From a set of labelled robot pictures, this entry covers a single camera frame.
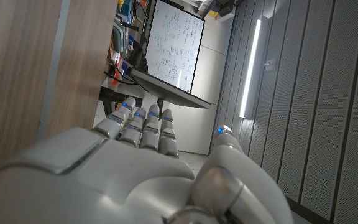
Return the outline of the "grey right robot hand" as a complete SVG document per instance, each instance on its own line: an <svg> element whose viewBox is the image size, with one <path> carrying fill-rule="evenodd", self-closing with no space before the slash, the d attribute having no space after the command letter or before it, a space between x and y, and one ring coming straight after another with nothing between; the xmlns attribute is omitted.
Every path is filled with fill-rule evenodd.
<svg viewBox="0 0 358 224"><path fill-rule="evenodd" d="M0 167L0 223L292 223L275 181L231 129L195 174L170 110L129 97L92 130L68 129Z"/></svg>

